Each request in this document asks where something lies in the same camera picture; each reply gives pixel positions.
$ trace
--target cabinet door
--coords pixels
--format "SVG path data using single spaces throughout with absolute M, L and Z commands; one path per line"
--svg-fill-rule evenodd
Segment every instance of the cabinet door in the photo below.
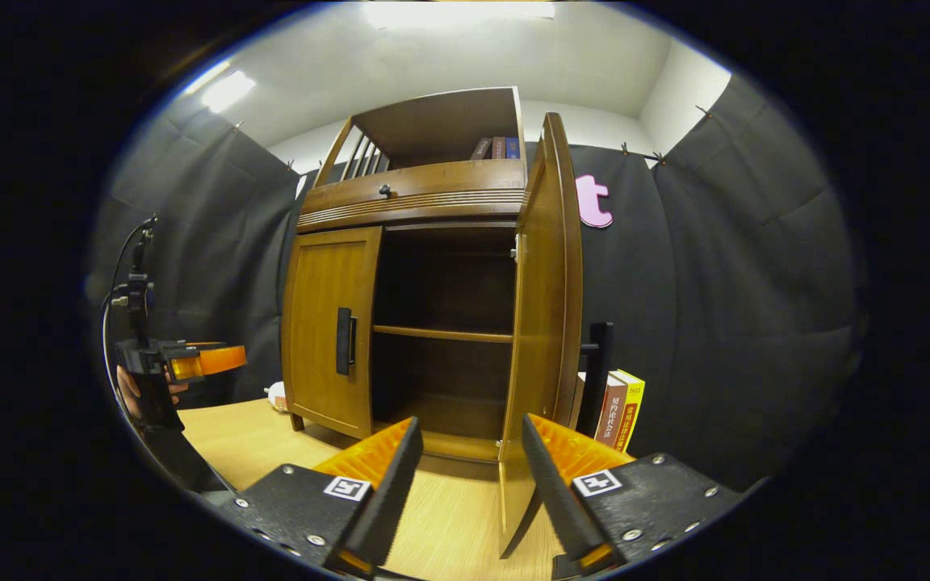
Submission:
M 352 437 L 372 434 L 368 357 L 382 231 L 297 236 L 289 257 L 282 310 L 289 412 Z
M 517 222 L 516 257 L 512 376 L 498 456 L 502 554 L 535 492 L 523 451 L 523 416 L 554 418 L 556 401 L 572 402 L 580 361 L 580 207 L 565 130 L 555 113 L 543 119 Z

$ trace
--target black door handle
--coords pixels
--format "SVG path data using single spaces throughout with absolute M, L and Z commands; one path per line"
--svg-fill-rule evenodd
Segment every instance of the black door handle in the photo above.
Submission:
M 336 315 L 336 372 L 350 375 L 358 343 L 358 317 L 350 309 L 340 307 Z

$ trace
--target wooden table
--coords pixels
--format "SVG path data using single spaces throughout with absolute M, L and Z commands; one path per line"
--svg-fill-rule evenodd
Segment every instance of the wooden table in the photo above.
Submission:
M 357 442 L 260 399 L 178 413 L 188 441 L 240 490 L 279 464 L 314 467 Z M 423 579 L 546 580 L 563 553 L 545 508 L 507 559 L 498 558 L 497 466 L 423 456 L 384 569 Z

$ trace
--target cabinet shelf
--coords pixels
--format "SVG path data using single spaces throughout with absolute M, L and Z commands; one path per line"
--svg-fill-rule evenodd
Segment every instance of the cabinet shelf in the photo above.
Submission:
M 502 333 L 472 333 L 465 331 L 442 331 L 436 328 L 395 327 L 391 324 L 376 324 L 372 327 L 376 333 L 424 337 L 427 339 L 449 339 L 451 341 L 476 341 L 480 343 L 510 343 L 512 335 Z

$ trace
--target book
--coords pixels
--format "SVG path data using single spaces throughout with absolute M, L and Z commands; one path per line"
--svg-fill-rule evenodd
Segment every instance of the book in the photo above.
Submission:
M 505 158 L 519 159 L 519 137 L 505 137 Z
M 475 144 L 475 150 L 472 151 L 472 157 L 469 157 L 469 159 L 486 159 L 487 154 L 490 153 L 490 144 L 493 141 L 490 137 L 481 139 L 479 143 Z
M 492 159 L 505 159 L 505 138 L 494 137 L 494 149 L 491 151 Z
M 609 376 L 626 383 L 622 420 L 620 420 L 619 431 L 612 444 L 613 448 L 625 453 L 626 447 L 630 445 L 630 439 L 634 437 L 634 426 L 638 422 L 638 413 L 641 412 L 641 400 L 645 397 L 645 382 L 622 369 L 610 371 Z
M 578 375 L 581 382 L 586 382 L 586 372 L 580 371 Z M 625 405 L 626 383 L 610 373 L 608 385 L 605 386 L 605 398 L 601 401 L 601 415 L 598 417 L 594 439 L 615 448 Z

